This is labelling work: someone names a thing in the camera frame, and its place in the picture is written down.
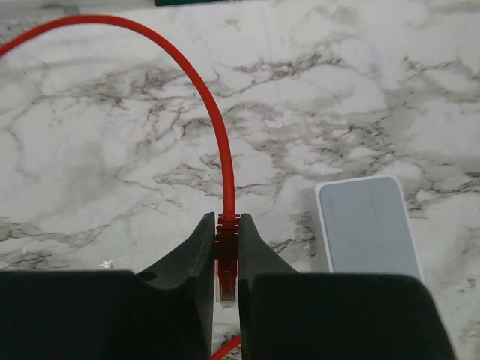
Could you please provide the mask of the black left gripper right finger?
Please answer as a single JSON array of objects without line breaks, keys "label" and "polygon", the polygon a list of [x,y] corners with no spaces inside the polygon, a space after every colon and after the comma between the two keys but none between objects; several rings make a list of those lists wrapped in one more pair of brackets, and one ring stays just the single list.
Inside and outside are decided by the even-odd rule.
[{"label": "black left gripper right finger", "polygon": [[243,214],[238,298],[244,359],[453,359],[431,294],[414,277],[301,273]]}]

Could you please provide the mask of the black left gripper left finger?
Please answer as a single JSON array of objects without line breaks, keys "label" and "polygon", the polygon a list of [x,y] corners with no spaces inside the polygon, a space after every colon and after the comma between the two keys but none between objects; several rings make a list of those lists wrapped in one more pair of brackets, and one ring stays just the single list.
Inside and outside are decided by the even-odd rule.
[{"label": "black left gripper left finger", "polygon": [[3,271],[3,359],[209,359],[215,216],[139,273]]}]

